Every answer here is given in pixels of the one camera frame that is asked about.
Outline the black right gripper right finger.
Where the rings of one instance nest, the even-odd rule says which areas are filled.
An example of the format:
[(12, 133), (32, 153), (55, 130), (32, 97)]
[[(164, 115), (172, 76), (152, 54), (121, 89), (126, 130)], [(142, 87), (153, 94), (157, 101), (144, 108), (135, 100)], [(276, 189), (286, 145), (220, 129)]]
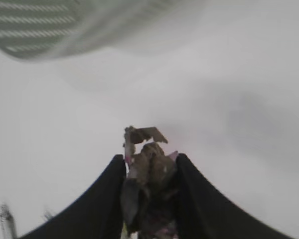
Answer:
[(179, 194), (176, 208), (181, 239), (287, 239), (238, 207), (214, 187), (186, 154), (176, 160)]

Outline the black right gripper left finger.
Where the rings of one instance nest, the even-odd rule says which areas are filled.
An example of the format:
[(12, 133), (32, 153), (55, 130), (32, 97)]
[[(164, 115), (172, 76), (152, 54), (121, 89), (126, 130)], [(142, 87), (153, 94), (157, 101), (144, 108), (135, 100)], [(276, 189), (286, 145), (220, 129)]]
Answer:
[(120, 193), (125, 176), (123, 156), (116, 154), (77, 200), (22, 238), (119, 239), (123, 227)]

